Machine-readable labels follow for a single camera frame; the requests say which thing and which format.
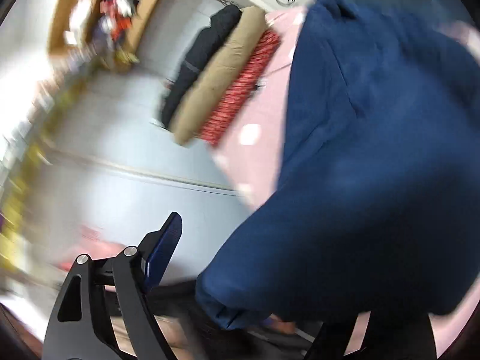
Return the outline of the navy blue sweatshirt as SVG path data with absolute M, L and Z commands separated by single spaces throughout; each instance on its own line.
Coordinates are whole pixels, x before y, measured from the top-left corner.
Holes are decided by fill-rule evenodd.
M 315 3 L 277 189 L 198 277 L 198 303 L 226 329 L 448 314 L 478 274 L 479 64 L 415 16 Z

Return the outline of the pink polka dot blanket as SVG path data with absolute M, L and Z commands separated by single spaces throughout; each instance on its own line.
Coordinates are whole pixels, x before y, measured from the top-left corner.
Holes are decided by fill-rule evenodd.
M 271 30 L 281 37 L 280 46 L 259 81 L 259 89 L 244 103 L 233 123 L 213 149 L 217 166 L 235 184 L 241 197 L 255 211 L 272 195 L 278 178 L 287 109 L 287 81 L 306 7 L 277 10 L 265 16 Z M 463 44 L 479 62 L 479 31 L 456 22 L 443 30 Z M 456 311 L 446 317 L 430 316 L 438 358 L 450 355 L 456 344 L 473 337 L 468 319 L 479 302 L 479 279 Z M 361 314 L 346 354 L 360 349 L 369 313 Z

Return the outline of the black folded jacket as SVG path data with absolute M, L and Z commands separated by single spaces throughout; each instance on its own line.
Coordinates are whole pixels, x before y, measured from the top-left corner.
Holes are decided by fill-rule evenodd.
M 238 7 L 227 5 L 210 17 L 209 26 L 199 31 L 180 63 L 168 93 L 163 96 L 160 103 L 158 121 L 162 128 L 168 129 L 182 97 L 198 79 L 212 56 L 224 44 L 239 23 L 241 16 L 242 12 Z

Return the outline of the wooden bookshelf with clutter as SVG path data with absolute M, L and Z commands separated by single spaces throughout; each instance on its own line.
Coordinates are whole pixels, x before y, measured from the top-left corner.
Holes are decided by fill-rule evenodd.
M 160 0 L 58 0 L 47 53 L 59 59 L 92 47 L 103 65 L 127 72 L 138 63 L 137 48 Z

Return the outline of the red patterned folded garment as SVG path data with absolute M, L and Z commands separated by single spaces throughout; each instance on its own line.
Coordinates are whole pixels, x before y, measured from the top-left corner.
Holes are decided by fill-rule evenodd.
M 280 45 L 280 36 L 266 30 L 238 78 L 229 86 L 220 102 L 202 126 L 199 137 L 217 147 L 237 113 L 255 91 L 257 82 Z

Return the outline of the tan folded jacket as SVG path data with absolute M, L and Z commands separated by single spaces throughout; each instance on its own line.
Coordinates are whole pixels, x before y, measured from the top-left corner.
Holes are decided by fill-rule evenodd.
M 172 118 L 170 132 L 176 144 L 185 146 L 197 135 L 239 77 L 266 29 L 264 10 L 254 6 L 242 10 L 237 26 L 186 92 Z

